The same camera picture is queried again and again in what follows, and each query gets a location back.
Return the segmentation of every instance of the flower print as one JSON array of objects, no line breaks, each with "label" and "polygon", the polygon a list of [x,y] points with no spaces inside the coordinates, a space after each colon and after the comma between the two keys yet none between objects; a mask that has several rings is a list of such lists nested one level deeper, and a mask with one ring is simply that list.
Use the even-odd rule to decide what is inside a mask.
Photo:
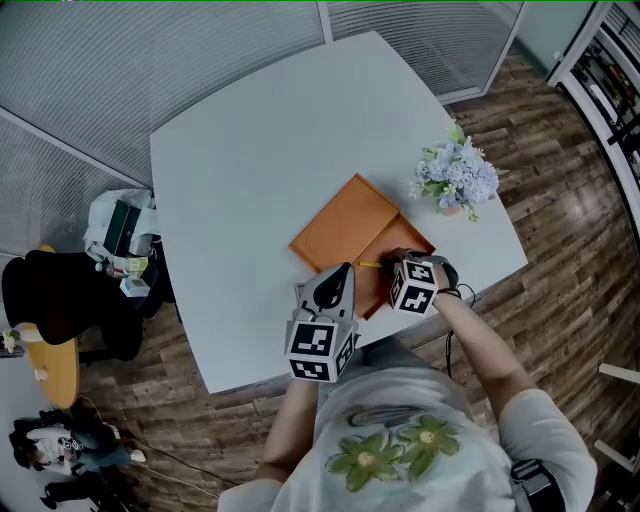
[{"label": "flower print", "polygon": [[402,446],[391,445],[391,432],[381,430],[369,437],[348,437],[340,441],[342,453],[327,461],[330,473],[346,474],[347,490],[357,492],[371,478],[383,482],[400,482],[402,477],[392,463],[403,452]]}]

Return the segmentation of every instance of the chair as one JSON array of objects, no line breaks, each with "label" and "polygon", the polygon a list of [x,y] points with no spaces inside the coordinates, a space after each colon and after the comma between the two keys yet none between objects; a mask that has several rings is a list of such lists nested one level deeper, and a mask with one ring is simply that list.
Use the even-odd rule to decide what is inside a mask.
[{"label": "chair", "polygon": [[65,343],[100,326],[106,350],[80,354],[81,363],[133,359],[142,341],[142,315],[119,288],[119,281],[96,272],[85,253],[31,251],[9,262],[2,292],[11,327],[35,324],[51,345]]},{"label": "chair", "polygon": [[[605,375],[610,375],[611,377],[617,377],[618,379],[623,379],[635,384],[640,384],[640,372],[636,372],[634,370],[627,370],[626,368],[620,368],[619,366],[602,363],[598,367],[598,371],[600,373],[604,373]],[[622,455],[620,452],[614,450],[600,439],[596,440],[593,446],[597,450],[600,450],[602,453],[604,453],[611,460],[620,464],[624,469],[626,469],[633,475],[637,474],[638,471],[640,471],[640,452],[636,455],[635,459],[630,459]]]}]

